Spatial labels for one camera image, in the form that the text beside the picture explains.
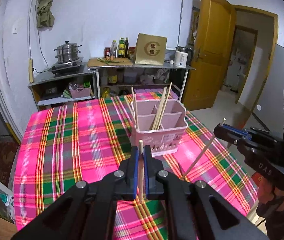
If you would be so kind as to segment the gold cardboard box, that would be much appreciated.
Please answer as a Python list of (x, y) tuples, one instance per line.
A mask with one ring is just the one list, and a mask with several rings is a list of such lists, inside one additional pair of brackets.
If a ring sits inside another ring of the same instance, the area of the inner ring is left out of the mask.
[(135, 46), (134, 63), (162, 66), (167, 38), (139, 33)]

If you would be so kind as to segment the red jar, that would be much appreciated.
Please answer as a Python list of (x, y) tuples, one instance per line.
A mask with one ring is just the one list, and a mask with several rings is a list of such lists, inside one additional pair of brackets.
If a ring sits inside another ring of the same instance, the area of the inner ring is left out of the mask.
[(108, 57), (110, 57), (110, 47), (105, 47), (104, 48), (104, 52), (103, 52), (103, 57), (106, 59)]

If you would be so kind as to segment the stainless steel steamer pot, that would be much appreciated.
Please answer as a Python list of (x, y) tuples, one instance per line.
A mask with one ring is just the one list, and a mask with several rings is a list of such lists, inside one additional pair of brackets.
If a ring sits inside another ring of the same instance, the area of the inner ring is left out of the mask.
[(65, 41), (64, 44), (58, 46), (54, 51), (56, 52), (57, 63), (69, 63), (79, 58), (79, 48), (81, 45)]

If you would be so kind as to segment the pink plaid tablecloth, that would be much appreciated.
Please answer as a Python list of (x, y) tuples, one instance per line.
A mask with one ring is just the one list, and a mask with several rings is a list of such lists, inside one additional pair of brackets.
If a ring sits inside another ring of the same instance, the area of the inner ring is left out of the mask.
[[(257, 186), (235, 157), (214, 141), (193, 114), (174, 154), (160, 160), (169, 172), (187, 181), (203, 180), (240, 213), (247, 215), (257, 199)], [(34, 113), (18, 153), (13, 184), (17, 229), (22, 229), (80, 180), (89, 183), (118, 169), (131, 153), (131, 113), (127, 99), (116, 96), (55, 107)]]

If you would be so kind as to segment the green cloth hanging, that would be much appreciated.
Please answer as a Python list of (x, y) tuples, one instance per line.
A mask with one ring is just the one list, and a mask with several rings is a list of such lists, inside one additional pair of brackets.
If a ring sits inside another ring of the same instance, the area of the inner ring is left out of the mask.
[(51, 12), (53, 0), (37, 0), (37, 28), (49, 28), (54, 25), (54, 16)]

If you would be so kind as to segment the metal kitchen shelf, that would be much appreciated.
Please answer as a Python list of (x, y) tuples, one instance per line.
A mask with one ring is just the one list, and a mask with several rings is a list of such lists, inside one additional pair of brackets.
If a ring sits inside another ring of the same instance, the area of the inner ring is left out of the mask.
[(99, 67), (98, 70), (100, 89), (104, 87), (137, 87), (138, 89), (152, 89), (156, 86), (164, 87), (172, 82), (172, 90), (181, 100), (185, 91), (186, 81), (190, 70), (170, 64), (170, 59), (165, 59), (162, 66), (135, 64), (132, 66)]
[[(72, 102), (86, 101), (100, 98), (99, 73), (95, 68), (88, 68), (86, 63), (81, 64), (75, 72), (53, 74), (43, 72), (34, 77), (34, 81), (28, 84), (32, 92), (36, 107), (39, 111)], [(76, 81), (88, 81), (91, 84), (91, 92), (87, 96), (79, 98), (65, 98), (63, 92), (69, 87), (69, 83)]]

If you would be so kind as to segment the green oil bottle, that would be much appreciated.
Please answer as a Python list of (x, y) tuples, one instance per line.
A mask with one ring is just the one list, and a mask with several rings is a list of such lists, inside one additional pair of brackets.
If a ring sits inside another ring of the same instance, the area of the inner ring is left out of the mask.
[(121, 37), (120, 40), (119, 40), (118, 57), (119, 58), (125, 57), (125, 42), (124, 42), (124, 38), (123, 37)]

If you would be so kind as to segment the pink plastic utensil caddy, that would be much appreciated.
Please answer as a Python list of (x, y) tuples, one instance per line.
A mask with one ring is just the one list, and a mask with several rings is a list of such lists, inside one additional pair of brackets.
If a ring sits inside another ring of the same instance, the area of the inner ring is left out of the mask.
[(142, 140), (149, 145), (154, 157), (177, 152), (186, 132), (186, 108), (177, 99), (168, 99), (163, 113), (159, 113), (160, 100), (138, 100), (138, 125), (133, 124), (130, 136), (132, 146)]

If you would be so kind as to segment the gas stove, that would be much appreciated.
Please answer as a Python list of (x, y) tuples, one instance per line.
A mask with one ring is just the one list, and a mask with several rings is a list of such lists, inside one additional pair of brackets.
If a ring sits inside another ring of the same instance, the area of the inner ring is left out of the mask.
[(82, 68), (83, 57), (79, 57), (75, 61), (66, 63), (55, 63), (50, 67), (49, 72), (54, 76), (62, 76), (67, 74), (75, 74)]

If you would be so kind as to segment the white electric kettle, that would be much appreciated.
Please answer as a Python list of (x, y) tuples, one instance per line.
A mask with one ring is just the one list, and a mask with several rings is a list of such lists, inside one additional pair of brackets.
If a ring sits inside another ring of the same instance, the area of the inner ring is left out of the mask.
[(174, 64), (177, 67), (185, 68), (187, 65), (187, 58), (188, 58), (188, 48), (177, 46), (174, 60), (170, 60), (170, 64)]

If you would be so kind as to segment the metal kitchen shelf right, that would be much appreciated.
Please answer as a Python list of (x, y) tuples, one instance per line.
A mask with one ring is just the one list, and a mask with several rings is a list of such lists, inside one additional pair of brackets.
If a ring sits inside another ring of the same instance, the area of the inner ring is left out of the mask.
[(132, 66), (99, 67), (98, 70), (100, 89), (104, 87), (137, 87), (138, 89), (152, 89), (156, 86), (164, 87), (172, 82), (172, 90), (181, 100), (185, 91), (186, 81), (190, 70), (170, 64), (170, 59), (165, 59), (162, 66), (135, 64)]

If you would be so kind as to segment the wooden door frame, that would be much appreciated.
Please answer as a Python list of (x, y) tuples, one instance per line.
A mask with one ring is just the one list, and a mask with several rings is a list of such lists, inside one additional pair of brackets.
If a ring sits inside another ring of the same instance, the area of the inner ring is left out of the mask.
[(278, 38), (278, 16), (243, 5), (235, 5), (234, 8), (237, 12), (236, 26), (244, 31), (253, 31), (256, 36), (254, 54), (250, 57), (245, 83), (237, 100), (251, 113), (270, 72)]

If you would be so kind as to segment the pink plastic basket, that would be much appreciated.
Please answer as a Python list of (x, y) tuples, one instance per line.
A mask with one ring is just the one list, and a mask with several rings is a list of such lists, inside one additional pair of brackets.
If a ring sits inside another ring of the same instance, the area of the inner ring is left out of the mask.
[(71, 90), (70, 94), (73, 99), (84, 98), (90, 96), (91, 87), (88, 88), (77, 88), (75, 90)]

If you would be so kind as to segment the wooden door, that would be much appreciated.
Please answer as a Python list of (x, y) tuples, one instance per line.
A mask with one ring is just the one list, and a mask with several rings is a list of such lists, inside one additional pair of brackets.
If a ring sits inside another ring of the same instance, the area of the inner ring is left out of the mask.
[(189, 111), (211, 108), (229, 64), (236, 11), (227, 0), (201, 0), (195, 51), (182, 103)]

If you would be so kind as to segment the wooden cutting board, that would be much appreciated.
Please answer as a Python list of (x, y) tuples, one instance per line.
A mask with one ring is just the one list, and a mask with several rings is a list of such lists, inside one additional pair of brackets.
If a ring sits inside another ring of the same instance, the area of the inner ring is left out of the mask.
[(114, 58), (105, 59), (105, 58), (91, 58), (88, 63), (88, 68), (99, 68), (99, 67), (116, 67), (116, 66), (132, 66), (133, 62), (126, 58)]

